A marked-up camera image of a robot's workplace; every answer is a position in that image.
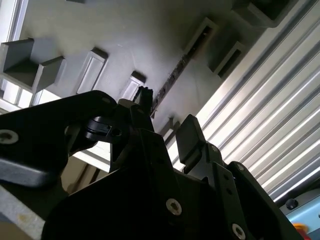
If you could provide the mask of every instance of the bright light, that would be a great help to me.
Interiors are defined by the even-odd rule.
[[[20,87],[12,82],[6,81],[3,99],[9,103],[16,104]]]
[[[41,97],[40,97],[40,100],[39,100],[39,104],[45,104],[45,103],[52,102],[52,101],[59,100],[59,99],[61,99],[61,97],[59,97],[59,96],[57,96],[47,90],[43,90]]]
[[[310,172],[307,176],[305,176],[304,178],[302,178],[300,181],[298,181],[295,185],[293,185],[292,187],[290,187],[288,190],[286,190],[284,193],[282,193],[280,196],[278,196],[277,198],[274,199],[274,201],[278,201],[279,199],[281,199],[284,195],[286,195],[288,192],[290,192],[291,190],[295,189],[296,187],[298,187],[299,185],[301,185],[303,182],[305,182],[306,180],[308,180],[309,178],[311,178],[313,175],[315,175],[317,172],[320,171],[320,166],[318,168],[316,168],[315,170],[313,170],[312,172]]]
[[[110,170],[110,165],[107,164],[106,162],[102,162],[100,160],[97,160],[96,158],[91,157],[81,151],[78,151],[73,156],[86,162],[87,164],[90,164],[90,165],[96,167],[97,169],[101,169],[102,171],[105,171],[107,173]]]
[[[316,141],[314,144],[312,144],[310,147],[308,147],[306,150],[304,150],[301,154],[299,154],[294,160],[289,162],[286,166],[281,168],[276,174],[274,174],[272,177],[270,177],[265,183],[263,183],[261,186],[265,188],[270,183],[272,183],[274,180],[276,180],[281,174],[283,174],[285,171],[287,171],[290,167],[292,167],[294,164],[296,164],[299,160],[301,160],[305,155],[307,155],[311,150],[313,150],[315,147],[317,147],[320,144],[320,140]]]
[[[31,102],[31,98],[32,93],[23,89],[18,102],[18,106],[23,109],[28,108]]]

